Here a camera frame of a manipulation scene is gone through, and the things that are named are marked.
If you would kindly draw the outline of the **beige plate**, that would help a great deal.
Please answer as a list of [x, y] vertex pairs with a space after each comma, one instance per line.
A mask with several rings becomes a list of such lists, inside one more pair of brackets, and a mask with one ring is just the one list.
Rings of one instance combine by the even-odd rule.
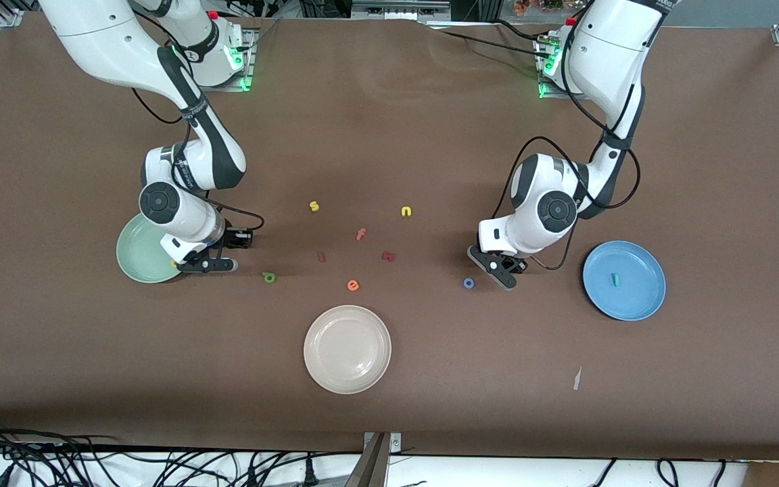
[[361, 394], [392, 362], [392, 337], [371, 309], [341, 305], [322, 312], [307, 330], [303, 358], [316, 384], [333, 394]]

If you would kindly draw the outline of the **grey power strip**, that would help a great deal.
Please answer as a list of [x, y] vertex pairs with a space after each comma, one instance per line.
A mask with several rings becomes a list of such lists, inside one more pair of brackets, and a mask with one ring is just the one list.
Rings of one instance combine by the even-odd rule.
[[450, 22], [452, 12], [449, 0], [352, 0], [350, 18]]

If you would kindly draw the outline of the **blue plate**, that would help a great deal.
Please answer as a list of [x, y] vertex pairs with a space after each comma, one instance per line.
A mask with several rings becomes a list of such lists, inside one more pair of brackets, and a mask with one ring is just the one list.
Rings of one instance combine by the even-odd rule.
[[[613, 286], [612, 273], [619, 274], [619, 287]], [[645, 248], [622, 240], [606, 241], [588, 253], [582, 286], [599, 311], [620, 321], [651, 317], [667, 295], [661, 263]]]

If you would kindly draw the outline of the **metal table bracket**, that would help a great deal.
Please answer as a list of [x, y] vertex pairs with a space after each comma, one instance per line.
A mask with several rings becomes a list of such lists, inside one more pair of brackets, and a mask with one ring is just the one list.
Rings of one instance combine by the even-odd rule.
[[366, 432], [364, 450], [344, 487], [386, 487], [390, 456], [401, 450], [401, 432]]

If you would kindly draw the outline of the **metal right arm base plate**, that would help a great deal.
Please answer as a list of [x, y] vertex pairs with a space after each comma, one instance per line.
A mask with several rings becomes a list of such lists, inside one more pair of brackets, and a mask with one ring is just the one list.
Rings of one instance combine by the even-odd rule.
[[207, 91], [250, 90], [256, 67], [259, 30], [244, 30], [225, 19], [214, 20], [218, 28], [216, 45], [205, 53], [186, 47], [183, 55], [197, 85]]

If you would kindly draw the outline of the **light green plate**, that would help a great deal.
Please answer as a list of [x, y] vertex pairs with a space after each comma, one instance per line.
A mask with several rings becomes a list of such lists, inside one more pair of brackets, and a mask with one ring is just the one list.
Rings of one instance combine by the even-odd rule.
[[180, 275], [170, 265], [170, 256], [161, 246], [164, 232], [138, 214], [118, 235], [116, 259], [120, 270], [139, 283], [163, 283]]

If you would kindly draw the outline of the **brown table cover sheet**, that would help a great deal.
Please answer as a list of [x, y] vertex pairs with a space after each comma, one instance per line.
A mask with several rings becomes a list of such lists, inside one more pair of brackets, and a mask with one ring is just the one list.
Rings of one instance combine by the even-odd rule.
[[[520, 53], [411, 21], [282, 21], [252, 89], [210, 94], [247, 156], [216, 197], [266, 226], [234, 273], [142, 284], [118, 267], [117, 237], [146, 152], [185, 127], [86, 75], [44, 15], [25, 15], [0, 36], [0, 427], [139, 446], [351, 451], [397, 431], [417, 454], [779, 459], [779, 47], [767, 30], [664, 28], [643, 74], [633, 200], [582, 222], [560, 271], [534, 265], [506, 291], [467, 258], [479, 220], [526, 139], [585, 160], [597, 127], [539, 99]], [[614, 240], [665, 272], [649, 318], [607, 317], [582, 286], [588, 253]], [[321, 388], [303, 358], [313, 321], [341, 305], [392, 337], [361, 394]]]

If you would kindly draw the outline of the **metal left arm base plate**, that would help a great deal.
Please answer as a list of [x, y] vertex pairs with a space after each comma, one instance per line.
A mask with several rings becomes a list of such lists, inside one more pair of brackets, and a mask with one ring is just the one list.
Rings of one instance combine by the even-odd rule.
[[602, 37], [560, 28], [539, 34], [534, 44], [544, 55], [537, 61], [541, 98], [588, 99], [605, 109], [624, 94], [619, 48]]

